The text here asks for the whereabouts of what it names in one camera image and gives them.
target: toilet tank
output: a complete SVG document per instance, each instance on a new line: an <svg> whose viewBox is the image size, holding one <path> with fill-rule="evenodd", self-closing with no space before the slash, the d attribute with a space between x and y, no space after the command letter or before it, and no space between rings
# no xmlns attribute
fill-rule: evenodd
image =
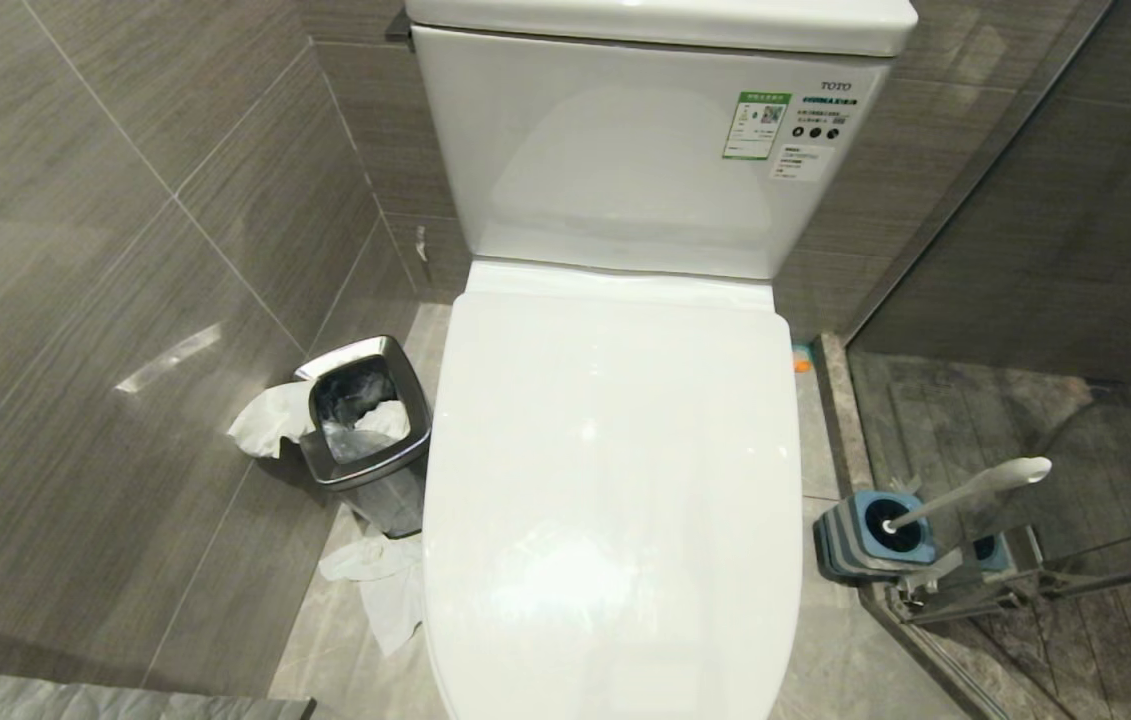
<svg viewBox="0 0 1131 720"><path fill-rule="evenodd" d="M849 154L905 0L408 0L474 254L769 279Z"/></svg>

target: toilet seat lid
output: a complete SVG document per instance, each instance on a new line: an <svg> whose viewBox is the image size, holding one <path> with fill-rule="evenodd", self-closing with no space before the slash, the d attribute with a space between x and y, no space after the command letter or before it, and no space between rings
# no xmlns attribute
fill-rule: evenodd
<svg viewBox="0 0 1131 720"><path fill-rule="evenodd" d="M797 623L788 326L760 311L466 293L423 520L459 720L762 720Z"/></svg>

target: white toilet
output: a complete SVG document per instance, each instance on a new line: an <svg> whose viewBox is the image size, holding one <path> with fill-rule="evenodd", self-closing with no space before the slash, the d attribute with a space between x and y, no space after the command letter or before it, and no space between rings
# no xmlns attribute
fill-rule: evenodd
<svg viewBox="0 0 1131 720"><path fill-rule="evenodd" d="M769 715L801 451L770 280L905 0L408 0L477 260L423 520L457 720Z"/></svg>

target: stainless steel trash can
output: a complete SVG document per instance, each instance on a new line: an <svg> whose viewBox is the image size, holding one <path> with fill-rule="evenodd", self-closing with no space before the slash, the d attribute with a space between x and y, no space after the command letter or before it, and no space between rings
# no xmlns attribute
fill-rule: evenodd
<svg viewBox="0 0 1131 720"><path fill-rule="evenodd" d="M294 374L316 382L309 410L317 430L299 445L318 486L336 493L387 537L422 530L432 411L400 344L388 336L352 342ZM409 434L390 445L365 445L363 436L349 431L387 400L402 401Z"/></svg>

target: toilet brush handle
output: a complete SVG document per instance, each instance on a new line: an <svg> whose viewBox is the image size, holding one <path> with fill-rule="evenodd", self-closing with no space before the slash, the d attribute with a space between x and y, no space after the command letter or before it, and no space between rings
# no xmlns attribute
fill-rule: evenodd
<svg viewBox="0 0 1131 720"><path fill-rule="evenodd" d="M886 520L882 527L886 532L892 534L905 524L912 524L914 521L957 502L1039 483L1045 479L1045 475L1048 475L1050 468L1053 468L1053 465L1047 457L1017 457L1015 460L1001 462L995 468L978 472L961 487L943 493L943 495L926 502L925 505L912 510L908 514Z"/></svg>

